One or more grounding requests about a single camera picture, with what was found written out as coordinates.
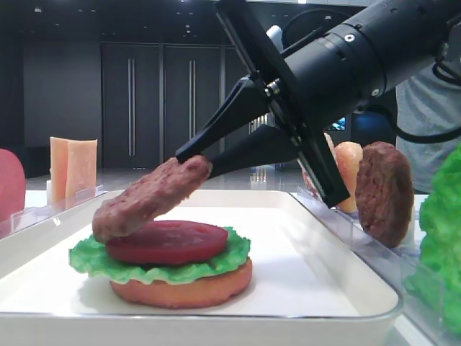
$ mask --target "cheese slice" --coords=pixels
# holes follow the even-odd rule
[[[50,138],[51,151],[51,202],[66,198],[68,139]]]
[[[94,192],[96,190],[97,140],[72,141],[51,137],[50,145],[51,202],[57,203],[75,197],[83,190],[88,190],[90,194],[91,191]]]
[[[69,141],[66,198],[96,189],[98,141]]]

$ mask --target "floor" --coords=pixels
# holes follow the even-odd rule
[[[106,191],[124,190],[149,171],[144,169],[103,169],[98,171],[97,185]],[[28,190],[46,190],[49,176],[27,180]],[[257,167],[216,177],[205,182],[209,190],[278,190],[296,192],[303,185],[301,171],[278,172],[272,167]]]

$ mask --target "bottom bun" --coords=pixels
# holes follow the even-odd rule
[[[137,280],[126,284],[110,282],[121,298],[131,303],[141,303],[166,309],[197,309],[217,306],[246,290],[253,275],[251,259],[233,272],[201,278],[193,283],[169,285],[154,281],[145,285]]]

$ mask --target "door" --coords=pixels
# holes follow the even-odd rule
[[[235,48],[225,49],[225,95],[230,94],[237,81],[246,76],[248,71],[238,56]],[[249,134],[249,127],[243,126],[225,137],[225,150],[232,148]]]
[[[175,156],[219,108],[220,52],[218,47],[166,46],[165,160]],[[204,151],[211,158],[219,143]]]
[[[159,165],[158,48],[103,45],[104,168]]]

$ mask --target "ceiling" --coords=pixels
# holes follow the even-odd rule
[[[319,7],[262,1],[250,6],[265,30]],[[0,30],[27,40],[228,43],[209,0],[0,0]]]

